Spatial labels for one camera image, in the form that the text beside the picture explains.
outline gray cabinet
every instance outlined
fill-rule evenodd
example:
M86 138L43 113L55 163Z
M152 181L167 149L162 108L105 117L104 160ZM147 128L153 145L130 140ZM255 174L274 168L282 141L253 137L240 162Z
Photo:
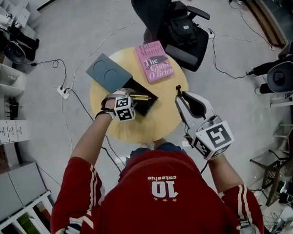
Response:
M36 163L0 171L0 221L46 191Z

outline concrete floor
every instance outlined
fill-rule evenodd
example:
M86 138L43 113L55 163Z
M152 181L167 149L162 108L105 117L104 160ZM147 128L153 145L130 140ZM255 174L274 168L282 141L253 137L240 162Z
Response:
M226 0L181 0L186 5L198 7L210 14L210 20L196 18L202 28L211 28L219 34L227 34L240 39L263 41L242 21L238 11L229 7ZM263 35L263 32L246 6L239 8L249 25ZM89 65L100 53L114 52L143 42L144 24L135 14L130 0L57 0L41 11L36 28L36 36L41 40L37 51L37 62L62 59L67 67L66 87L69 87L75 69L83 58L115 30L131 25L111 36L91 57L86 59L77 72L74 89L92 114L89 102L91 78L86 74ZM214 41L217 67L233 76L243 76L252 66L257 66L277 58L280 50L271 51L267 44L233 40L216 36ZM51 64L27 68L27 87L20 104L36 101L49 88L59 86L64 79L62 64L53 69ZM230 163L241 175L246 185L251 186L262 175L262 171L249 159L262 154L274 145L272 134L278 123L290 118L290 108L270 109L270 95L258 96L254 89L263 82L262 77L232 79L215 70L211 40L199 70L195 73L185 70L190 91L208 99L222 119L228 121L235 142L227 150ZM91 124L91 119L74 95L63 102L73 146ZM61 183L65 167L72 152L65 121L61 111L60 96L56 89L48 92L39 102L24 106L21 117L29 120L30 140L20 143L22 157L36 161L38 165ZM184 125L180 124L167 140L181 145ZM138 145L124 143L110 138L119 156L128 155ZM197 166L202 169L205 161L199 153L185 148ZM123 166L115 157L121 168ZM101 151L96 168L105 186L110 191L117 183L118 170ZM53 199L60 187L43 171L41 175ZM214 188L209 169L203 173L208 185Z

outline forearm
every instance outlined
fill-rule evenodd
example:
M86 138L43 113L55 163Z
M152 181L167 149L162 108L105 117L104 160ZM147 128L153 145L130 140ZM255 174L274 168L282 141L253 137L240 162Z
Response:
M78 141L71 157L80 157L95 165L111 121L112 117L109 114L99 115Z
M209 161L209 169L219 193L243 184L242 179L224 155Z

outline red shirt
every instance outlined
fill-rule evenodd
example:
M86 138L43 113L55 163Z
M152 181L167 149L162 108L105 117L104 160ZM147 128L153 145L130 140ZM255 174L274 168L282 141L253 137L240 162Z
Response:
M71 158L51 216L52 234L231 234L241 226L264 233L259 205L245 185L220 197L189 156L164 151L132 158L105 198L94 167Z

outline round table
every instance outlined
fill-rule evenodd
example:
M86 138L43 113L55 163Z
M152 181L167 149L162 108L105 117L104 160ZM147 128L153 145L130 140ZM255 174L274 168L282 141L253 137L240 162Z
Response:
M175 103L176 86L181 85L182 90L188 90L188 83L180 66L171 57L168 57L174 69L174 74L154 83L149 83L134 47L117 51L109 58L131 73L134 80L150 90L158 99L145 117L137 113L134 120L119 122L115 118L107 133L131 143L149 143L170 134L181 122ZM93 115L100 111L101 101L107 94L108 91L105 88L96 81L92 81L90 103Z

